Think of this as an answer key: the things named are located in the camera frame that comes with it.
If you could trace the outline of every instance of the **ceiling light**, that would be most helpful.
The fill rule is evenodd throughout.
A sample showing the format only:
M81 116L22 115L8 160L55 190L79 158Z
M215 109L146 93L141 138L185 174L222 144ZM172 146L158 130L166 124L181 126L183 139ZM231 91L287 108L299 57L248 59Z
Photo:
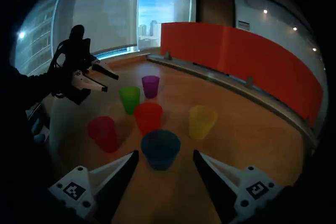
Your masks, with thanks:
M23 39L25 35L26 35L25 32L20 32L20 33L18 34L18 37L21 38L21 39Z

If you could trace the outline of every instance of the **green cup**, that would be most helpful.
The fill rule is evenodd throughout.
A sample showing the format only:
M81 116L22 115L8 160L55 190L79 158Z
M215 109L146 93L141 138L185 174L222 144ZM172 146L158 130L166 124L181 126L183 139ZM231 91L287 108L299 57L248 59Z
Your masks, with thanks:
M133 110L140 103L140 88L138 87L123 87L119 91L121 102L125 112L129 115L133 114Z

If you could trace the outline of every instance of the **translucent cup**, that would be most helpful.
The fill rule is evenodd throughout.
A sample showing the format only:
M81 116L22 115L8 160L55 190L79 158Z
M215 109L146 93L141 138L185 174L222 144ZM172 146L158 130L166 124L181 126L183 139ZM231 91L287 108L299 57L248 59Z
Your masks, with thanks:
M97 117L90 121L87 133L104 152L115 152L120 146L114 121L108 116Z
M157 76L149 75L142 79L142 86L144 87L144 95L148 99L155 98L158 94L160 78Z
M142 103L134 109L136 123L143 136L153 130L161 129L162 114L162 107L153 102Z
M141 150L149 165L160 171L167 170L173 164L180 148L180 140L168 130L152 131L141 141Z
M123 87L120 89L119 95L125 112L132 115L135 107L140 103L140 88Z
M204 139L217 121L218 114L208 107L197 105L189 111L189 136Z

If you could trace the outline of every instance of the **red partition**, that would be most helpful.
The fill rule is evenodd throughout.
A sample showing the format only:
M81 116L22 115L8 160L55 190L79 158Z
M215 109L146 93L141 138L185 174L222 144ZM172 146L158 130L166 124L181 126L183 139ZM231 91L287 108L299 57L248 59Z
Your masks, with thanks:
M259 35L203 23L161 26L161 55L225 72L278 98L312 126L322 101L322 87L294 54Z

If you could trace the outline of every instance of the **pink cup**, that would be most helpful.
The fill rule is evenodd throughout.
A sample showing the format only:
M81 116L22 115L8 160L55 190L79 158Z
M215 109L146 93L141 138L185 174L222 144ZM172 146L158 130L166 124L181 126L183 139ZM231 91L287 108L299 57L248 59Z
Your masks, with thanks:
M144 87L144 95L148 99L155 98L158 94L160 78L149 75L142 78L142 86Z
M100 116L90 121L87 133L104 152L112 153L119 148L114 121L108 116Z

